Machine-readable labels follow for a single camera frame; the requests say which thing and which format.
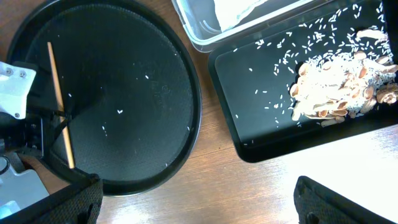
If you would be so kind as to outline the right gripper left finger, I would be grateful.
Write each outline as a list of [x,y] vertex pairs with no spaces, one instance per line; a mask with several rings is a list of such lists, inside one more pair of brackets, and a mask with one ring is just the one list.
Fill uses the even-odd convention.
[[103,200],[103,180],[96,174],[1,219],[3,224],[95,224]]

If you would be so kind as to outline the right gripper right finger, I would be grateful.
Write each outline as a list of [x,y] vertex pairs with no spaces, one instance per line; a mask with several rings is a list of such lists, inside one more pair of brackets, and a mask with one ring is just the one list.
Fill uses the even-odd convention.
[[389,222],[307,176],[297,180],[294,205],[300,224]]

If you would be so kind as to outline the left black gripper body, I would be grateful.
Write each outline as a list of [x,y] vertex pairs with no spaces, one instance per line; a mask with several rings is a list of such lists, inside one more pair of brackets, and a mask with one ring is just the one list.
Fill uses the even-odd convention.
[[[13,66],[38,70],[38,67],[25,62],[16,62]],[[15,119],[1,112],[1,155],[10,152],[27,154],[34,157],[44,157],[61,135],[63,126],[60,117],[65,116],[67,124],[72,120],[70,114],[41,108],[26,106],[25,119]]]

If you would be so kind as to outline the wooden chopstick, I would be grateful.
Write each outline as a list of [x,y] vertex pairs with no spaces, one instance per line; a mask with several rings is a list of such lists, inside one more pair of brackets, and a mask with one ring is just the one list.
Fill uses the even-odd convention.
[[[59,111],[64,112],[64,104],[63,104],[63,98],[62,98],[62,91],[60,88],[60,82],[58,78],[58,72],[57,72],[57,66],[55,63],[55,57],[54,57],[54,52],[52,48],[52,43],[47,42],[47,48],[49,52],[49,59],[50,59],[50,66],[51,66],[51,71],[52,71],[52,80],[53,80],[53,87],[55,90],[55,97],[57,101],[57,108]],[[72,151],[72,144],[70,141],[70,134],[68,130],[68,124],[67,124],[67,119],[65,116],[60,117],[60,122],[61,125],[63,126],[62,128],[62,136],[63,136],[63,142],[65,146],[65,152],[67,155],[67,161],[68,161],[68,166],[69,169],[74,169],[75,168],[75,161],[73,157],[73,151]]]

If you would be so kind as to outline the food scraps and rice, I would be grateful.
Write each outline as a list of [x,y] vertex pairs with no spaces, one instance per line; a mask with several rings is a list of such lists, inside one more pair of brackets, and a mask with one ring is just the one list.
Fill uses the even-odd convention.
[[219,57],[218,73],[244,134],[331,123],[364,113],[395,79],[387,3],[363,1]]

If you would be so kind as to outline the white napkin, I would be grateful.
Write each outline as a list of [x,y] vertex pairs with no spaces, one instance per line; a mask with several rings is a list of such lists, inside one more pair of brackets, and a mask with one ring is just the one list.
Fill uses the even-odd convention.
[[214,0],[215,14],[222,32],[232,29],[267,0]]

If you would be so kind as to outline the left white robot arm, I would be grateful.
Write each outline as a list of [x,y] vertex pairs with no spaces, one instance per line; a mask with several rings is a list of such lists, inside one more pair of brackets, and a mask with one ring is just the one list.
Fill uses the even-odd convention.
[[19,155],[43,158],[71,120],[60,110],[28,106],[36,74],[37,68],[28,63],[1,63],[1,218],[49,196]]

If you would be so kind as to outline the black rectangular waste tray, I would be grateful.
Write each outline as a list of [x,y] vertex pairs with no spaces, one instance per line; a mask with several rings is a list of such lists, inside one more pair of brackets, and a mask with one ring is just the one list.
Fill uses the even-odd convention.
[[396,1],[316,1],[210,54],[208,69],[238,156],[259,162],[397,123],[397,106],[323,128],[291,118],[304,61],[362,50],[397,60]]

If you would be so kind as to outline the clear plastic waste bin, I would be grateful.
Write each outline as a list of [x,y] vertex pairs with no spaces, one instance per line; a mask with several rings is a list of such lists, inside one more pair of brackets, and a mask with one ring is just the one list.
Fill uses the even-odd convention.
[[247,35],[271,19],[301,10],[312,2],[312,0],[266,1],[254,7],[232,29],[223,32],[216,16],[214,1],[172,0],[190,42],[197,51],[202,53],[211,52],[225,42],[236,39],[240,35]]

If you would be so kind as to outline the round black serving tray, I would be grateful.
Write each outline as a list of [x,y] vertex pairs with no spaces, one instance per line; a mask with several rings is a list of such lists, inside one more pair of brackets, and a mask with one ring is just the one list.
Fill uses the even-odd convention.
[[168,181],[189,157],[201,121],[193,62],[170,26],[134,1],[47,1],[19,26],[7,62],[37,69],[29,106],[57,106],[54,55],[75,168],[62,138],[41,162],[75,182],[89,174],[108,196],[140,194]]

